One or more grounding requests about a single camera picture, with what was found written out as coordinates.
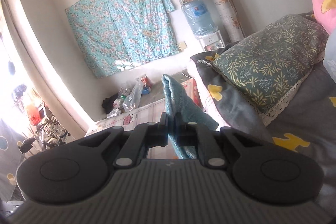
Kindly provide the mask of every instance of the green leaf-patterned pillow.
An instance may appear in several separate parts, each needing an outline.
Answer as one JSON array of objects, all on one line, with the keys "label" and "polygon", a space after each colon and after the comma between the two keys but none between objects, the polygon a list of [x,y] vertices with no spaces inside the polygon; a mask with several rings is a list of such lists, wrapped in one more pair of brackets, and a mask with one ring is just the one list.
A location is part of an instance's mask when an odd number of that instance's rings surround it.
[{"label": "green leaf-patterned pillow", "polygon": [[323,60],[327,40],[321,25],[287,15],[228,49],[213,65],[268,125]]}]

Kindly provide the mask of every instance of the folded blue towel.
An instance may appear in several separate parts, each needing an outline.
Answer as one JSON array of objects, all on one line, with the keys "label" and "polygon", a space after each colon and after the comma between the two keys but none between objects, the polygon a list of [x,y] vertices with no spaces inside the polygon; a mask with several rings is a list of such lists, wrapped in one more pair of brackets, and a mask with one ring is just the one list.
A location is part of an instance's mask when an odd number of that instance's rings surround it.
[{"label": "folded blue towel", "polygon": [[[210,130],[216,130],[218,123],[194,103],[179,82],[169,75],[163,75],[162,83],[169,123],[173,123],[175,114],[180,112],[185,122],[202,123]],[[171,135],[169,135],[169,139],[180,159],[196,158],[194,147],[178,147]]]}]

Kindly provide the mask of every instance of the floral curtain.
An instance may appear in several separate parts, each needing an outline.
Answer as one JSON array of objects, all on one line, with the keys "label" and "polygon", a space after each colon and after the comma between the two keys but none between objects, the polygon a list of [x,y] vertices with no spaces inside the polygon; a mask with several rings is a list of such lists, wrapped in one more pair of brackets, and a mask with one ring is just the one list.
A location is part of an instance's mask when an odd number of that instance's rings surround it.
[{"label": "floral curtain", "polygon": [[168,13],[171,0],[80,0],[68,21],[96,77],[179,52]]}]

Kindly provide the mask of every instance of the water bottle label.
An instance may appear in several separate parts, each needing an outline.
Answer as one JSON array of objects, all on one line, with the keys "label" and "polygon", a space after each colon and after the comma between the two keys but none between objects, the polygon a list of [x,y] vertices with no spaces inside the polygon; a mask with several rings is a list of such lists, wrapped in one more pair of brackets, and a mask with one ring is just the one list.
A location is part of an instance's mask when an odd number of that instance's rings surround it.
[{"label": "water bottle label", "polygon": [[199,4],[193,7],[193,12],[195,17],[199,17],[201,15],[204,15],[207,12],[207,9],[202,4]]}]

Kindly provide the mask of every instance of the gray blanket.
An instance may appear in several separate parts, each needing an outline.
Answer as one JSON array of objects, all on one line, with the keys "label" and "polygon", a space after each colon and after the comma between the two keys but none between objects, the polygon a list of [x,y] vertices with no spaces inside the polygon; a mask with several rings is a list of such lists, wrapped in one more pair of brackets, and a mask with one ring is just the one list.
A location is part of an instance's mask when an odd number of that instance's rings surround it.
[{"label": "gray blanket", "polygon": [[192,57],[204,85],[223,88],[223,98],[214,100],[217,110],[232,127],[305,154],[319,163],[325,180],[316,201],[336,215],[336,98],[335,105],[332,102],[332,97],[336,97],[336,84],[322,62],[315,65],[289,106],[265,128],[253,107],[225,82],[206,58],[215,57],[216,53],[221,54],[226,49]]}]

